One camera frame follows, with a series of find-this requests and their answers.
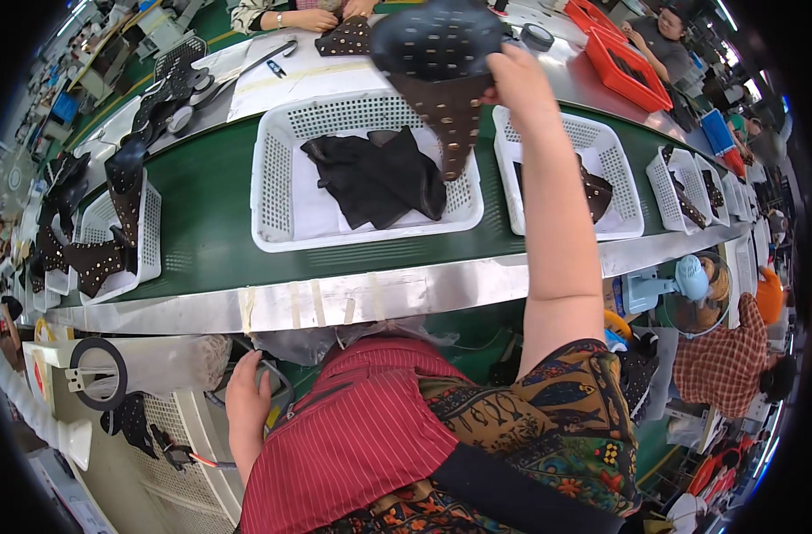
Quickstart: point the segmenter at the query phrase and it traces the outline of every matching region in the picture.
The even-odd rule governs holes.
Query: blue plastic crate
[[[79,102],[74,100],[68,93],[62,92],[56,100],[56,103],[53,104],[53,114],[65,122],[70,122],[73,120],[73,116],[77,114],[79,108]]]
[[[715,155],[723,155],[735,147],[732,134],[720,111],[712,109],[702,115],[702,119],[699,122],[702,124],[702,131],[706,133],[708,142],[711,143],[711,149],[714,150]]]

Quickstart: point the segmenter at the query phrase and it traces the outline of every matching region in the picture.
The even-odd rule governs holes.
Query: hair
[[[681,11],[678,10],[676,6],[664,6],[664,9],[670,11],[675,16],[678,16],[678,20],[682,22],[682,29],[688,29],[688,17],[686,17]]]
[[[797,361],[793,356],[780,358],[774,367],[765,369],[759,375],[759,390],[767,397],[765,402],[785,399],[795,386]]]

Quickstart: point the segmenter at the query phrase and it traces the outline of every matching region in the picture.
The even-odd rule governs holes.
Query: plaid shirt
[[[756,299],[738,301],[741,326],[718,326],[705,336],[679,338],[673,379],[685,402],[703,402],[724,417],[743,417],[759,393],[759,375],[767,367],[767,330]]]

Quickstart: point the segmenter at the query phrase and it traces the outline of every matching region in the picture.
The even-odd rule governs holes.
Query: gray shirt
[[[631,19],[628,23],[635,32],[641,34],[646,46],[652,50],[658,61],[664,64],[670,76],[670,83],[675,84],[690,70],[688,50],[680,42],[671,41],[661,35],[656,17],[640,17]]]

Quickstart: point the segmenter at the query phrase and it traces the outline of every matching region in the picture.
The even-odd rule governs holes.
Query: orange shirt
[[[759,305],[759,313],[765,325],[772,325],[779,320],[783,311],[783,288],[780,286],[780,279],[776,273],[769,268],[762,269],[764,282],[759,283],[756,291],[756,303]]]

